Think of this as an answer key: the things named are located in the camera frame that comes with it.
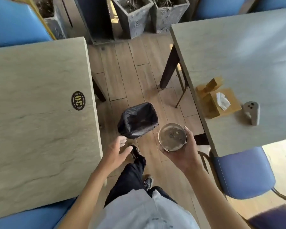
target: bowl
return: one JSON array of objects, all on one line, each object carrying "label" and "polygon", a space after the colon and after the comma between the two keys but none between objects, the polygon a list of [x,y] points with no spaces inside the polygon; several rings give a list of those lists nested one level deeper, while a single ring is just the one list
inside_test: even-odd
[{"label": "bowl", "polygon": [[181,125],[168,123],[159,130],[158,140],[166,151],[176,151],[186,143],[186,132]]}]

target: tissue box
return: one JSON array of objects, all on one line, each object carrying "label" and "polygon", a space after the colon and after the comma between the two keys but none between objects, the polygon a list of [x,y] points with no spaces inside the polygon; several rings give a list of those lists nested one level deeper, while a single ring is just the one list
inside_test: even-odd
[{"label": "tissue box", "polygon": [[[217,92],[223,93],[231,104],[225,111],[222,110],[217,104]],[[213,92],[209,92],[202,98],[202,106],[205,116],[209,119],[227,116],[242,109],[240,102],[235,97],[231,88],[219,89]]]}]

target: marble table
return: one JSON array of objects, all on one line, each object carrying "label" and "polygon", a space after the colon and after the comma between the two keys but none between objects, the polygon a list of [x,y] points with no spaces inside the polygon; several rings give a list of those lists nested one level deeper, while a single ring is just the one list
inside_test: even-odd
[{"label": "marble table", "polygon": [[85,39],[0,48],[0,217],[77,196],[101,156]]},{"label": "marble table", "polygon": [[[172,25],[160,87],[180,62],[213,153],[219,157],[286,139],[286,9]],[[260,124],[242,111],[204,116],[195,88],[222,76],[241,103],[260,104]]]}]

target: yellow number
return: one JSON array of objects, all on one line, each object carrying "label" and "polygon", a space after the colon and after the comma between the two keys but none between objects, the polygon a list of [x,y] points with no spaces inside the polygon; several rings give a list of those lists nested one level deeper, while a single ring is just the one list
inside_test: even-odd
[{"label": "yellow number", "polygon": [[81,100],[81,99],[82,99],[81,96],[76,96],[76,97],[75,97],[75,100],[77,100],[77,101],[79,101],[79,100]]},{"label": "yellow number", "polygon": [[77,101],[75,104],[76,104],[76,106],[83,105],[83,102],[80,100],[80,101]]}]

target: oval black sticker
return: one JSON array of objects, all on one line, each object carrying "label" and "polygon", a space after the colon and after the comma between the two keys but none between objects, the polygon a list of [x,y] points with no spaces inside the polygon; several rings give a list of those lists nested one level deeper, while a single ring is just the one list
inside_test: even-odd
[{"label": "oval black sticker", "polygon": [[71,98],[72,106],[76,110],[80,111],[86,104],[85,96],[82,92],[74,92]]}]

